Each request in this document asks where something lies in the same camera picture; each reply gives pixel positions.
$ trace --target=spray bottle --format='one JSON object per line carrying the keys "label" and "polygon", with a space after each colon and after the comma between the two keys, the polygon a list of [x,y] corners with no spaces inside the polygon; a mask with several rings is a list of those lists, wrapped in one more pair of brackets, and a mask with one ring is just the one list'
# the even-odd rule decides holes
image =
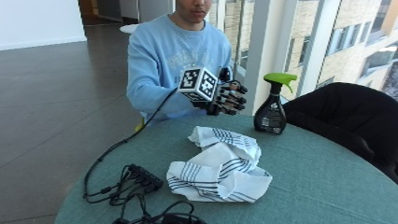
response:
{"label": "spray bottle", "polygon": [[286,116],[280,93],[282,85],[286,85],[293,92],[289,83],[292,80],[297,80],[297,76],[285,73],[270,73],[264,76],[264,80],[272,83],[272,90],[269,98],[256,112],[254,127],[260,132],[282,134],[286,127]]}

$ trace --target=black chair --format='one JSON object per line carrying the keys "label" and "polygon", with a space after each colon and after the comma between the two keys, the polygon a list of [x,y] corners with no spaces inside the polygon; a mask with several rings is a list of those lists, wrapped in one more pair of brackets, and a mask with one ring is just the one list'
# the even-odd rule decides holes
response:
{"label": "black chair", "polygon": [[288,123],[322,135],[369,161],[398,184],[398,102],[336,82],[284,105]]}

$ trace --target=hand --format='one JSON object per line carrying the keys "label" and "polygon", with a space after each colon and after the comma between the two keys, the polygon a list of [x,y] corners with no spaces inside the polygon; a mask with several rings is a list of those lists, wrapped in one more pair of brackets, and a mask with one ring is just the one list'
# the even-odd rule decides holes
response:
{"label": "hand", "polygon": [[234,115],[237,111],[245,108],[246,99],[241,95],[248,92],[248,89],[241,86],[238,81],[230,81],[225,84],[228,86],[221,86],[218,89],[216,104],[220,107],[220,112]]}

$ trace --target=bottle label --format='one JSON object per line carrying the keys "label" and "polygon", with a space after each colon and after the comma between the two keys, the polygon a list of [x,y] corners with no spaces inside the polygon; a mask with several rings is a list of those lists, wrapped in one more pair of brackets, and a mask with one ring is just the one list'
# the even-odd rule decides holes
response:
{"label": "bottle label", "polygon": [[269,110],[266,117],[261,120],[261,125],[264,126],[265,132],[268,133],[281,133],[281,121],[278,110]]}

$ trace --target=light blue sweatshirt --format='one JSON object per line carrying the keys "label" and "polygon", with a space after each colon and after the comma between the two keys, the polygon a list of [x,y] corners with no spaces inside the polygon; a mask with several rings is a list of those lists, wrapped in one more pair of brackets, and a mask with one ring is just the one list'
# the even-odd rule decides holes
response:
{"label": "light blue sweatshirt", "polygon": [[[218,69],[228,67],[230,60],[228,38],[210,23],[205,23],[201,31],[186,31],[164,15],[140,24],[129,37],[127,97],[145,121],[178,86],[186,65],[204,66],[218,76]],[[196,114],[204,114],[204,111],[176,92],[152,123]]]}

